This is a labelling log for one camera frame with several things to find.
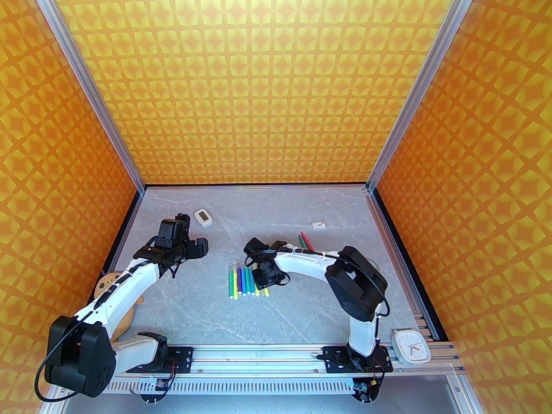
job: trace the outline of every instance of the green marker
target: green marker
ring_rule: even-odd
[[[234,269],[232,266],[228,268],[228,296],[234,298]]]
[[[245,267],[245,286],[247,288],[247,294],[251,294],[251,275],[249,273],[249,267]]]
[[[309,247],[307,246],[307,243],[305,242],[305,240],[302,238],[301,235],[299,235],[299,243],[301,244],[301,247],[303,247],[303,248],[309,248]]]

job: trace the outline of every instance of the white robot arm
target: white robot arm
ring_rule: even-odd
[[[167,271],[175,274],[185,260],[205,256],[207,240],[188,238],[190,218],[179,214],[164,219],[158,236],[134,254],[126,270],[98,298],[73,317],[60,316],[50,327],[48,353],[35,379],[40,400],[51,402],[38,390],[42,368],[47,382],[77,393],[95,397],[115,375],[138,365],[148,365],[152,372],[167,367],[167,339],[162,335],[141,332],[130,340],[110,343],[114,329],[138,297]],[[244,252],[259,268],[253,271],[258,288],[279,284],[296,272],[328,282],[341,307],[351,316],[349,346],[351,362],[363,367],[363,361],[378,344],[377,325],[387,282],[375,267],[355,248],[340,252],[319,253],[276,241],[271,247],[256,238]]]
[[[292,252],[278,253],[276,258],[274,258],[280,270],[286,273],[305,274],[306,276],[323,280],[326,283],[328,282],[326,271],[329,266],[336,262],[336,258],[339,257],[338,252],[322,253],[322,256],[320,256],[319,254],[307,254],[297,251],[302,249],[292,244],[286,244],[285,246],[292,249]],[[376,315],[372,320],[361,321],[349,315],[349,327],[351,329],[349,345],[353,350],[365,357],[371,355],[376,347],[376,324],[379,317],[377,314],[381,310],[382,303],[380,302],[375,308]]]
[[[134,254],[129,266],[98,298],[75,316],[60,316],[50,327],[48,353],[40,371],[47,382],[75,394],[98,396],[114,375],[138,365],[150,364],[162,370],[167,366],[167,339],[155,333],[141,332],[128,341],[110,343],[113,331],[136,299],[167,271],[175,274],[179,264],[202,258],[209,251],[207,239],[189,240],[190,217],[179,213],[175,219],[163,219],[158,236]]]
[[[341,252],[316,252],[276,241],[268,246],[253,238],[243,250],[258,264],[254,280],[259,289],[279,284],[287,273],[300,273],[327,282],[339,304],[349,314],[349,347],[369,357],[378,345],[378,319],[387,282],[354,247]]]

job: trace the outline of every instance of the black mounting plate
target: black mounting plate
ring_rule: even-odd
[[[192,347],[168,347],[167,359],[173,359],[176,364],[177,374],[190,374],[194,349]],[[148,364],[139,365],[126,371],[130,374],[171,374],[171,367],[167,365],[161,371],[152,371]]]
[[[351,364],[351,357],[347,352],[347,347],[323,347],[323,355],[334,357],[338,362],[331,359],[325,359],[324,365],[326,367],[326,373],[328,374],[343,374],[343,373],[390,373],[393,371],[393,365],[391,365],[391,358],[389,357],[389,352],[387,348],[383,345],[379,345],[370,356],[369,359],[372,359],[375,365],[369,369],[358,371]],[[379,362],[383,366],[383,370],[376,364]]]

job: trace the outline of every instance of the white clock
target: white clock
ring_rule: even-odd
[[[430,348],[426,340],[415,329],[399,329],[393,333],[391,344],[397,354],[397,359],[406,365],[416,365],[429,362]]]

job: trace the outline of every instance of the wooden round object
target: wooden round object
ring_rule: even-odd
[[[97,298],[105,290],[107,290],[112,282],[117,280],[120,274],[120,272],[113,272],[103,276],[103,278],[101,278],[96,284],[96,288],[94,289],[94,298]],[[144,298],[140,296],[135,304],[141,304],[142,302],[144,302]],[[130,323],[132,323],[132,316],[134,316],[134,305],[130,307],[130,310],[126,312],[126,314],[122,317],[120,323],[117,325],[115,331],[113,331],[113,335],[111,337],[112,342],[116,342],[117,339],[122,336],[127,329],[129,329]]]

